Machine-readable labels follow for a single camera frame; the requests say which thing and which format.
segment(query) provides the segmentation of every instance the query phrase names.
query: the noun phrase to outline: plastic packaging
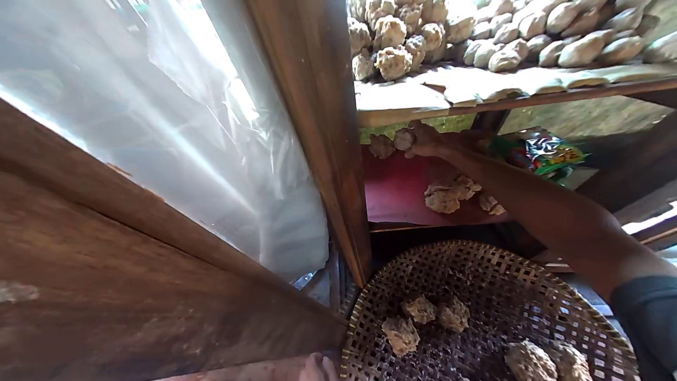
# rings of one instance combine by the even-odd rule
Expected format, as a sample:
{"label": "plastic packaging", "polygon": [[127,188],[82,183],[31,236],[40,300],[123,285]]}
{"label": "plastic packaging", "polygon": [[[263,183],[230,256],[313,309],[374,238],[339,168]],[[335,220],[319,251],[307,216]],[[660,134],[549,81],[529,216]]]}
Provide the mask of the plastic packaging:
{"label": "plastic packaging", "polygon": [[320,194],[242,0],[0,5],[2,96],[287,281],[322,268]]}
{"label": "plastic packaging", "polygon": [[512,165],[554,181],[567,177],[586,157],[576,146],[541,127],[496,136],[489,150]]}

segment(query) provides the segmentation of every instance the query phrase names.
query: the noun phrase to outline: dark sleeve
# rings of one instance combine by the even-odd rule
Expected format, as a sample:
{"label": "dark sleeve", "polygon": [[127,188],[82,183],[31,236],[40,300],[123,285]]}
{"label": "dark sleeve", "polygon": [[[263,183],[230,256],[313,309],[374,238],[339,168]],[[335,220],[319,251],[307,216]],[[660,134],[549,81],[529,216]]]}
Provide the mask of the dark sleeve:
{"label": "dark sleeve", "polygon": [[628,334],[644,381],[677,380],[677,277],[643,277],[616,287],[611,310]]}

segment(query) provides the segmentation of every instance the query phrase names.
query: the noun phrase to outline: hand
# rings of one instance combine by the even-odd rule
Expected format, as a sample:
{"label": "hand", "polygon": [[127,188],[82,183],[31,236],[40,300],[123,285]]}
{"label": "hand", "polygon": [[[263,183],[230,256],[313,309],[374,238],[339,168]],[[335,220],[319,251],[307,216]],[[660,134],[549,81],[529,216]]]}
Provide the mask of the hand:
{"label": "hand", "polygon": [[440,134],[437,130],[421,121],[409,122],[409,128],[414,133],[414,145],[404,154],[405,157],[444,156],[449,150],[470,150],[485,153],[491,132],[465,129],[461,132]]}
{"label": "hand", "polygon": [[313,353],[305,361],[299,381],[339,381],[334,363],[328,357]]}

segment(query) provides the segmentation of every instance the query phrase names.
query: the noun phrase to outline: woven bamboo tray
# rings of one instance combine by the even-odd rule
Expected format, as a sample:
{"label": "woven bamboo tray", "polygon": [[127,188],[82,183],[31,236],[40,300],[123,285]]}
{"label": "woven bamboo tray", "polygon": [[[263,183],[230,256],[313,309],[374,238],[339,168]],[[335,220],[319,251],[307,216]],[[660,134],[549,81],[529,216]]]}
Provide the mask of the woven bamboo tray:
{"label": "woven bamboo tray", "polygon": [[[416,293],[435,304],[455,295],[470,309],[469,328],[457,334],[437,321],[416,324],[416,352],[397,357],[380,326],[402,316],[400,303]],[[415,247],[388,263],[362,290],[347,336],[341,377],[348,380],[515,380],[503,355],[524,338],[572,343],[594,380],[639,380],[628,343],[575,290],[537,264],[472,241]]]}

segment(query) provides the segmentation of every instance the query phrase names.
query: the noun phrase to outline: forearm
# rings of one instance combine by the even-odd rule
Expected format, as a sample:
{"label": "forearm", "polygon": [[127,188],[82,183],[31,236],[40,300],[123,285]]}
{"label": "forearm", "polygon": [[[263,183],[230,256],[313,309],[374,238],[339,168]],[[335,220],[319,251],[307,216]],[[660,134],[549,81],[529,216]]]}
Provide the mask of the forearm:
{"label": "forearm", "polygon": [[466,149],[440,157],[466,173],[546,247],[563,257],[603,297],[618,284],[673,266],[623,232],[604,208],[551,181]]}

